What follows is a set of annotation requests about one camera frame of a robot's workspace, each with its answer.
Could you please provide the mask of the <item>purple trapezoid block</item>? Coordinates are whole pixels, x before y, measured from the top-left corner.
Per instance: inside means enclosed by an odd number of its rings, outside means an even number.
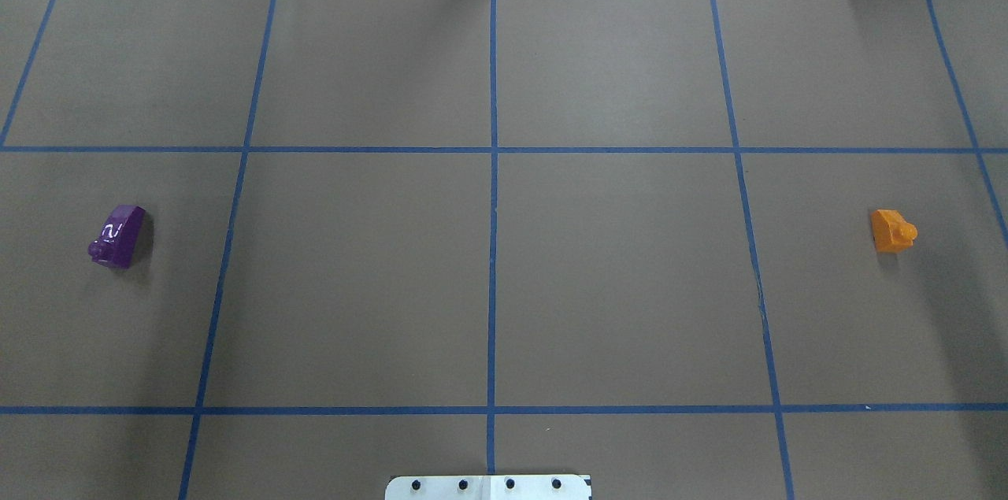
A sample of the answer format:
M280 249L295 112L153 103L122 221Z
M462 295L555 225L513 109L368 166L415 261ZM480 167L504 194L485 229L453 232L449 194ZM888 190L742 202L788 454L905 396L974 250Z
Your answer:
M110 269L129 269L142 231L146 210L118 205L109 213L97 238L87 246L91 262Z

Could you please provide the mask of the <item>orange trapezoid block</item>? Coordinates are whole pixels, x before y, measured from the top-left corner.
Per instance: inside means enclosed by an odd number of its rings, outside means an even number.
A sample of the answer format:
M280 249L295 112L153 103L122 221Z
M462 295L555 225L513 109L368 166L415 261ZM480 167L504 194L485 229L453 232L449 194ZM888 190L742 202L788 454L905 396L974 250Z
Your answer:
M899 254L917 241L917 227L895 209L876 209L869 220L877 253Z

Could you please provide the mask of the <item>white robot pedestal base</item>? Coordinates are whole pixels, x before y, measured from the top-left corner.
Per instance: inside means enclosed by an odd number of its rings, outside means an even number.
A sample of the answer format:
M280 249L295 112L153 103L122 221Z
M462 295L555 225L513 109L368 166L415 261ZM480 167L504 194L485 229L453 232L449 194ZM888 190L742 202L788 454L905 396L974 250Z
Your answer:
M385 499L591 499L591 477L577 474L402 476Z

